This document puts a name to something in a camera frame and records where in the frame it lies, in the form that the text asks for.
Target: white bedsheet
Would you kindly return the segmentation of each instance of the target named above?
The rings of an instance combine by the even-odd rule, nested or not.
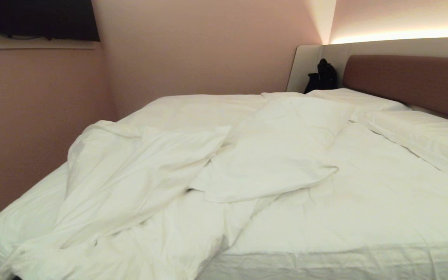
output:
[[[189,98],[200,106],[187,105],[182,97],[160,102],[172,102],[174,109],[182,105],[181,112],[205,110],[207,97]],[[231,105],[208,97],[208,108],[232,108],[232,119],[225,113],[215,113],[212,121],[198,114],[192,119],[202,126],[233,124],[263,105],[260,96],[226,98]],[[140,112],[124,122],[149,122],[149,110]],[[188,124],[178,116],[167,119],[174,126]],[[282,195],[252,219],[232,248],[210,262],[199,280],[448,279],[448,175],[359,124],[342,132],[331,156],[345,172],[322,186]],[[18,244],[50,230],[63,201],[66,169],[60,167],[0,213],[0,264]],[[175,205],[192,205],[201,201],[199,195],[192,191]],[[188,215],[204,215],[186,209]],[[169,207],[166,214],[176,211]],[[132,248],[128,240],[146,238],[137,230],[124,235],[115,236],[126,241],[115,243],[120,252]]]

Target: black bag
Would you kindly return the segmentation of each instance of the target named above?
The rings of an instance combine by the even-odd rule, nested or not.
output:
[[[304,93],[313,90],[334,90],[338,88],[338,75],[334,67],[324,58],[319,61],[318,73],[309,74],[309,84]]]

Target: white pillow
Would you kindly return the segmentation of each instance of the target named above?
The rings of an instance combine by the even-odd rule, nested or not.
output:
[[[353,110],[305,96],[269,101],[229,133],[190,188],[235,202],[314,186],[338,170],[325,150]]]
[[[448,174],[448,119],[411,110],[368,113],[360,123]]]
[[[350,117],[350,120],[354,122],[357,122],[360,116],[369,112],[381,110],[410,110],[407,106],[397,101],[345,88],[336,90],[314,90],[307,95],[354,106],[355,110]]]

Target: wall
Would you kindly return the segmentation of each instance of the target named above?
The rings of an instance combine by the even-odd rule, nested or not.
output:
[[[337,0],[331,44],[448,37],[448,0]]]
[[[100,48],[0,50],[0,211],[64,163],[87,125],[116,118]]]
[[[321,44],[306,0],[96,0],[121,117],[154,99],[284,91],[295,49]]]

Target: warm light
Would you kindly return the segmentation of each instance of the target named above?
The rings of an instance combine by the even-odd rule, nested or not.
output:
[[[368,34],[353,37],[337,38],[331,42],[335,44],[346,44],[356,42],[386,41],[400,39],[421,39],[421,38],[448,38],[448,29],[443,30],[410,30],[391,33]]]

